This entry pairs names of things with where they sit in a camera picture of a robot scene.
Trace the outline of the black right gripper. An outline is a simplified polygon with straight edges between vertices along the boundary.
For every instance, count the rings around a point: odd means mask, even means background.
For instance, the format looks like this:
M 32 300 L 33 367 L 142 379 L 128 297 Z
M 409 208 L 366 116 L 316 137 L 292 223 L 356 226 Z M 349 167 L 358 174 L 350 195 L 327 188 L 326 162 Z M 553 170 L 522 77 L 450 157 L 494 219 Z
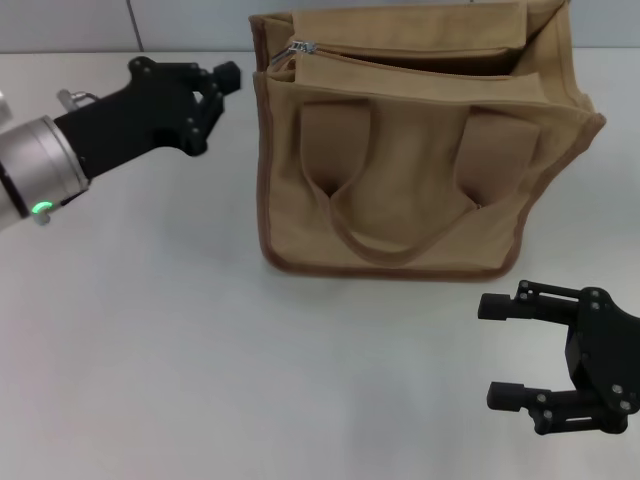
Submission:
M 620 434 L 639 411 L 639 318 L 626 313 L 609 293 L 521 280 L 516 294 L 484 293 L 478 318 L 533 319 L 571 323 L 565 346 L 572 391 L 492 382 L 491 410 L 525 409 L 538 435 L 601 431 Z

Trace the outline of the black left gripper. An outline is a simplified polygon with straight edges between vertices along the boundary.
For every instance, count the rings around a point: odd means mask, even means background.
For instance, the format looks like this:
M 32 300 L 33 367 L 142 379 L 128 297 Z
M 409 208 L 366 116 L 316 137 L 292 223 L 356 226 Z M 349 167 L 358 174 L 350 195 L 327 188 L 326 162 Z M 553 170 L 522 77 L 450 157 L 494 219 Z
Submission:
M 121 90 L 54 119 L 89 179 L 161 147 L 206 152 L 224 113 L 224 95 L 241 89 L 233 61 L 204 70 L 196 63 L 137 57 Z

